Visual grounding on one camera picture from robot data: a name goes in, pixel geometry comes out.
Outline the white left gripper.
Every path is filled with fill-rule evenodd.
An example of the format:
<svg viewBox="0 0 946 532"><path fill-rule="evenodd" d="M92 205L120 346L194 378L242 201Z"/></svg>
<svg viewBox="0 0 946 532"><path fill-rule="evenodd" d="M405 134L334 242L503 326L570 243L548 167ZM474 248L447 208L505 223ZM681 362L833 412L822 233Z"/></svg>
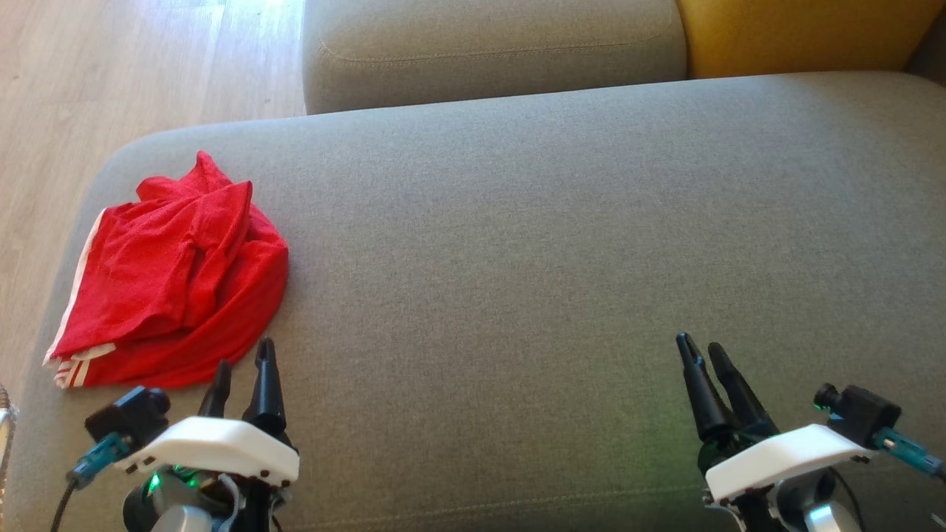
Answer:
<svg viewBox="0 0 946 532"><path fill-rule="evenodd" d="M286 435L287 420L275 344L262 338L256 357L257 377L244 420L223 420L231 393L232 366L217 364L198 415L168 427L144 448L115 463L129 474L149 474L163 465L204 469L220 474L257 478L283 488L299 478L300 457L278 440Z"/></svg>

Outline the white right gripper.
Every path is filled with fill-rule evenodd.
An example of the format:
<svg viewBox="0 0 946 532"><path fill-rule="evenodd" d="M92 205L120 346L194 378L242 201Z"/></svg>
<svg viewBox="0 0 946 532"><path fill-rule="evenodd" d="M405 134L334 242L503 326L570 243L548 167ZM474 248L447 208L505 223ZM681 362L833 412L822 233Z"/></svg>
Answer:
<svg viewBox="0 0 946 532"><path fill-rule="evenodd" d="M707 360L688 333L676 336L682 361L682 375L697 437L703 443L732 430L731 413L719 396ZM707 347L717 380L729 398L738 427L750 434L777 434L777 426L759 398L737 370L722 344ZM873 457L868 450L824 425L808 425L764 439L734 457L714 465L705 474L710 505L732 504L748 491L834 467L852 458Z"/></svg>

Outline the red shorts with white stripes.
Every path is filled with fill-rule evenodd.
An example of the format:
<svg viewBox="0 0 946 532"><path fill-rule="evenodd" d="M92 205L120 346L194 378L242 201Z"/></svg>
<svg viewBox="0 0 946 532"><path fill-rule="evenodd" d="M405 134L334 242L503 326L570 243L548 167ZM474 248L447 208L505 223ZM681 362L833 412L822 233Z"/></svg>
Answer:
<svg viewBox="0 0 946 532"><path fill-rule="evenodd" d="M101 210L44 363L95 359L206 320L248 235L251 195L199 151L182 178L146 178L137 201Z"/></svg>

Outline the large grey sofa seat cushion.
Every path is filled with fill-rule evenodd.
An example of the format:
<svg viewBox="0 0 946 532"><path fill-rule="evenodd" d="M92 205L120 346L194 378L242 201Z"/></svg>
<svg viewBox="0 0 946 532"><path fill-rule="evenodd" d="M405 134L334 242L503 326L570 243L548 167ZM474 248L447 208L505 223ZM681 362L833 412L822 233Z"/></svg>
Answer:
<svg viewBox="0 0 946 532"><path fill-rule="evenodd" d="M701 505L676 334L780 430L819 387L946 460L946 88L899 72L621 86L146 136L102 209L208 152L290 249L270 323L286 532L733 532Z"/></svg>

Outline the large yellow sofa cushion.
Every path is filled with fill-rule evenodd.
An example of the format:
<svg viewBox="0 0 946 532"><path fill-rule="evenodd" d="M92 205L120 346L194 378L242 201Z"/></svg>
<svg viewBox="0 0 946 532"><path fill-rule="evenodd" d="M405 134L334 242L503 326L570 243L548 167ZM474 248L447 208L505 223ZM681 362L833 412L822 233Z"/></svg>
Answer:
<svg viewBox="0 0 946 532"><path fill-rule="evenodd" d="M901 71L946 0L676 0L692 78Z"/></svg>

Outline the grey sofa back cushion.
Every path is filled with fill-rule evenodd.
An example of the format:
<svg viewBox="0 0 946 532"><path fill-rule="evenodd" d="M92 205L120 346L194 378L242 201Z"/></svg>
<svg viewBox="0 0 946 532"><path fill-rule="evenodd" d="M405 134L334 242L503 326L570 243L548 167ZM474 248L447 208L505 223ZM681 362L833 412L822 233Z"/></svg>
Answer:
<svg viewBox="0 0 946 532"><path fill-rule="evenodd" d="M682 81L676 0L305 0L309 115Z"/></svg>

